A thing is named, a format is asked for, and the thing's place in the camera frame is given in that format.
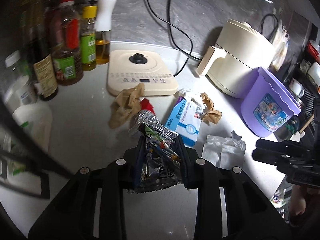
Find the right hand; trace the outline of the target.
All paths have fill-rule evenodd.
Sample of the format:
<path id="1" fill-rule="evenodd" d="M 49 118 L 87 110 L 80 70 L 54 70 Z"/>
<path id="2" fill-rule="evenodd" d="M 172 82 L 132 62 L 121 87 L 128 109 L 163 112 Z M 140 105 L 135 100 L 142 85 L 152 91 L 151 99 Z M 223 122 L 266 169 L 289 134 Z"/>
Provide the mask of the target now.
<path id="1" fill-rule="evenodd" d="M 304 186 L 293 185 L 291 199 L 289 203 L 290 215 L 296 216 L 301 215 L 306 210 L 306 195 L 319 195 L 318 189 L 307 188 Z"/>

